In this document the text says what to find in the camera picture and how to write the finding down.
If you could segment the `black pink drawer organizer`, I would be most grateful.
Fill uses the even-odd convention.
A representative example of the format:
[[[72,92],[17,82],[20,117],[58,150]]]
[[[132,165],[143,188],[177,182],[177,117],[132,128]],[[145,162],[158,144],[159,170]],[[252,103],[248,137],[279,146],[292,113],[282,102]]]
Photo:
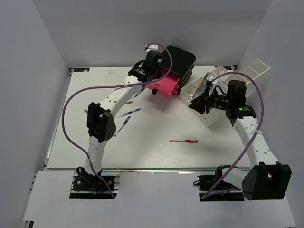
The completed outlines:
[[[161,75],[170,72],[164,79],[158,82],[154,80],[146,88],[150,89],[154,95],[161,94],[166,97],[178,95],[191,77],[195,61],[196,56],[193,53],[176,46],[167,46],[167,51],[163,51]]]

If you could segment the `red pen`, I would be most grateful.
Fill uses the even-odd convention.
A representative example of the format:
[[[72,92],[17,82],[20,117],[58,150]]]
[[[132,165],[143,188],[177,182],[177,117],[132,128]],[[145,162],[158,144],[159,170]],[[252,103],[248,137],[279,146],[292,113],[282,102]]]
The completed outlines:
[[[198,140],[169,140],[171,143],[197,143]]]

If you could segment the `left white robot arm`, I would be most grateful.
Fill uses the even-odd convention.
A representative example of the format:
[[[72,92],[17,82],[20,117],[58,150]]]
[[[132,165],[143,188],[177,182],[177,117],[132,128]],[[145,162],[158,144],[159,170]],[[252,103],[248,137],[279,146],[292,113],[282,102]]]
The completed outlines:
[[[143,85],[161,76],[160,63],[163,54],[158,51],[149,51],[141,66],[134,66],[122,83],[122,88],[115,89],[107,98],[100,103],[91,103],[88,107],[87,127],[89,134],[88,154],[84,169],[88,173],[84,178],[84,184],[91,190],[100,185],[100,177],[95,175],[102,170],[101,163],[105,146],[115,132],[114,118],[124,104]]]

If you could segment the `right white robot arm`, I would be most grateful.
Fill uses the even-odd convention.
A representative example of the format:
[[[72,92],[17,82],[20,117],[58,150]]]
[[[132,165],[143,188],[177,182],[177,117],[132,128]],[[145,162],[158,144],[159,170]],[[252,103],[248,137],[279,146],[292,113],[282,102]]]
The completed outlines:
[[[190,109],[200,114],[212,108],[224,110],[233,128],[244,145],[243,152],[222,173],[215,176],[214,184],[202,196],[205,199],[214,194],[214,189],[226,189],[231,184],[243,191],[247,200],[281,200],[285,196],[291,178],[289,165],[281,164],[272,154],[259,128],[251,106],[241,93],[209,96],[202,93],[192,100]]]

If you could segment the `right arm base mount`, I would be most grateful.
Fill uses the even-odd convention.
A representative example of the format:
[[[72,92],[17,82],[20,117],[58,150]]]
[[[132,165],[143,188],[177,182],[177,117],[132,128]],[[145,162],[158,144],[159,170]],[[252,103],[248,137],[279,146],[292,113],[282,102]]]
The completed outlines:
[[[226,183],[223,180],[217,185],[212,192],[223,191],[223,193],[209,194],[206,198],[202,199],[203,195],[217,182],[222,176],[223,169],[229,168],[230,165],[218,166],[215,173],[212,175],[200,175],[198,179],[193,182],[193,186],[199,189],[199,200],[200,202],[233,202],[233,201],[244,201],[244,195],[242,190],[232,190],[235,188],[230,183]]]

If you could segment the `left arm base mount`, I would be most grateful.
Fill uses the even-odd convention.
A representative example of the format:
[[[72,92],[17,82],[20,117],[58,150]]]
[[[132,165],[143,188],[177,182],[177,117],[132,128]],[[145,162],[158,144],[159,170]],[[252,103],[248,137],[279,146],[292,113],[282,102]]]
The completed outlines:
[[[106,183],[86,172],[83,167],[78,167],[73,176],[69,198],[113,200],[119,190],[120,177],[107,174],[102,178]]]

